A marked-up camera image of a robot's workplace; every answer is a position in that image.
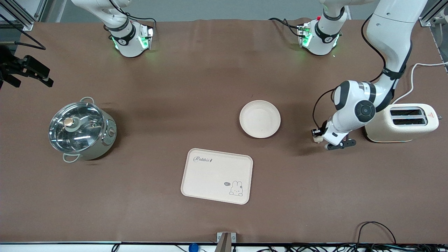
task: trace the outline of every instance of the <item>round plate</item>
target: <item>round plate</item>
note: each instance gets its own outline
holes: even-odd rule
[[[280,113],[272,103],[254,100],[246,104],[240,113],[243,130],[255,138],[270,137],[280,127]]]

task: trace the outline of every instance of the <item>pot lid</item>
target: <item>pot lid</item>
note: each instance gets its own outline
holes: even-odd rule
[[[50,122],[48,138],[56,150],[76,153],[93,145],[102,136],[105,126],[97,106],[75,102],[56,113]]]

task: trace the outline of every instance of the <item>white tray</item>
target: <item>white tray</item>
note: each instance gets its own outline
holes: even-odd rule
[[[249,201],[253,161],[250,156],[191,149],[181,192],[188,197],[234,204]]]

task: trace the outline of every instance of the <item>white plate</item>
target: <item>white plate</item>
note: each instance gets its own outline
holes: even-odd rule
[[[234,204],[249,201],[253,161],[250,156],[191,149],[181,192],[188,197]]]
[[[255,138],[270,137],[280,127],[280,113],[272,103],[254,100],[246,104],[240,113],[243,130]]]

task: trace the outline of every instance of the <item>cooking pot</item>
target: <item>cooking pot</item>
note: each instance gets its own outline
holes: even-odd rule
[[[53,148],[63,153],[65,162],[90,160],[110,149],[115,142],[116,125],[108,113],[95,105],[93,98],[84,97],[56,113],[50,122],[48,138]]]

